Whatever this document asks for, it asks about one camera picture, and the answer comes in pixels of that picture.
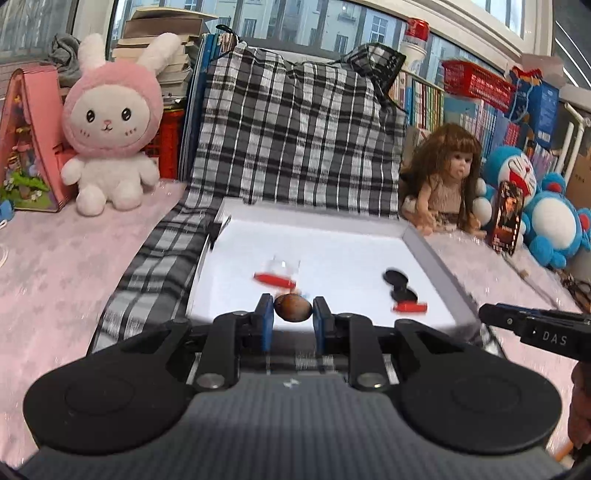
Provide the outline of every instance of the red object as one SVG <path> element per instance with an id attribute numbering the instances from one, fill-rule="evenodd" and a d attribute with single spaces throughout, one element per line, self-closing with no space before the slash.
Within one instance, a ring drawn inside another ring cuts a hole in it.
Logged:
<path id="1" fill-rule="evenodd" d="M 280 277 L 272 273 L 255 273 L 254 279 L 261 283 L 264 283 L 265 285 L 270 285 L 271 287 L 284 288 L 286 290 L 293 290 L 296 287 L 296 282 L 294 282 L 293 280 L 290 280 L 289 278 L 285 277 Z"/>
<path id="2" fill-rule="evenodd" d="M 546 187 L 546 190 L 554 193 L 562 193 L 562 187 L 560 186 L 560 183 L 558 183 L 557 181 L 550 182 Z"/>
<path id="3" fill-rule="evenodd" d="M 515 87 L 495 73 L 466 60 L 446 60 L 443 89 L 452 95 L 479 98 L 503 113 L 509 111 Z"/>
<path id="4" fill-rule="evenodd" d="M 400 313 L 425 313 L 427 304 L 415 301 L 399 301 L 394 307 L 394 311 Z"/>
<path id="5" fill-rule="evenodd" d="M 158 159 L 158 169 L 163 179 L 178 179 L 178 144 L 183 116 L 184 110 L 165 110 L 158 133 L 142 150 L 147 156 Z"/>
<path id="6" fill-rule="evenodd" d="M 581 221 L 581 227 L 583 228 L 583 230 L 585 232 L 589 230 L 589 228 L 591 227 L 591 220 L 589 220 L 589 217 L 584 213 L 580 213 L 579 220 Z"/>
<path id="7" fill-rule="evenodd" d="M 420 18 L 409 18 L 404 35 L 426 42 L 429 39 L 429 24 Z"/>

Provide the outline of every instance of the blue box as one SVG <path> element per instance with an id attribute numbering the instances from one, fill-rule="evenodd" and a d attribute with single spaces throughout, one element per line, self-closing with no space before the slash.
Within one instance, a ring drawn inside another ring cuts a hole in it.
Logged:
<path id="1" fill-rule="evenodd" d="M 536 143 L 550 148 L 558 115 L 558 89 L 543 80 L 540 85 L 532 86 L 529 82 L 517 80 L 513 74 L 511 79 L 517 88 L 511 120 L 520 120 L 527 111 L 530 115 L 528 124 L 534 132 Z"/>

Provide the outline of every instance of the screw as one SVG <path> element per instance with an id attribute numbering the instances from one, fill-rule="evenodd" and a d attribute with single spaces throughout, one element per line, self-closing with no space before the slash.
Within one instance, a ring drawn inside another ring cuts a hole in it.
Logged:
<path id="1" fill-rule="evenodd" d="M 365 388 L 380 388 L 386 384 L 386 379 L 381 374 L 365 373 L 357 377 L 357 382 Z"/>
<path id="2" fill-rule="evenodd" d="M 203 374 L 197 379 L 197 385 L 209 390 L 215 390 L 223 387 L 226 379 L 219 374 Z"/>

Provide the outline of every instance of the plush toy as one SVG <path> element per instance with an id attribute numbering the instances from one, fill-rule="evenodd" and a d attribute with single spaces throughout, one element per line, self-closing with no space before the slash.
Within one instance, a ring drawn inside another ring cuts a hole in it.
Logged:
<path id="1" fill-rule="evenodd" d="M 534 167 L 530 159 L 516 147 L 503 146 L 496 148 L 482 166 L 481 178 L 476 184 L 476 194 L 472 210 L 483 228 L 486 228 L 492 217 L 492 202 L 496 190 L 502 181 L 510 181 L 517 185 L 524 194 L 524 205 L 528 205 L 538 190 Z M 517 244 L 523 243 L 523 236 L 529 231 L 530 219 L 527 214 L 522 216 Z"/>
<path id="2" fill-rule="evenodd" d="M 156 135 L 163 114 L 156 75 L 181 45 L 177 35 L 154 39 L 136 63 L 105 61 L 99 34 L 80 44 L 82 77 L 70 90 L 63 112 L 66 139 L 77 156 L 61 170 L 66 185 L 78 183 L 76 207 L 100 215 L 107 201 L 118 210 L 142 202 L 142 184 L 153 187 L 160 175 L 140 150 Z"/>
<path id="3" fill-rule="evenodd" d="M 543 267 L 564 268 L 580 247 L 591 250 L 591 210 L 575 210 L 564 197 L 566 182 L 557 173 L 546 175 L 540 187 L 524 209 L 531 221 L 525 243 Z"/>

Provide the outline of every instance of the cardboard box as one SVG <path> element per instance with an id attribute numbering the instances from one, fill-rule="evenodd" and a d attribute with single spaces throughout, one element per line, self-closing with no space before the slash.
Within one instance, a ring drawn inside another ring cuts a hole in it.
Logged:
<path id="1" fill-rule="evenodd" d="M 591 149 L 587 155 L 577 155 L 569 185 L 566 187 L 566 197 L 577 210 L 591 208 Z"/>

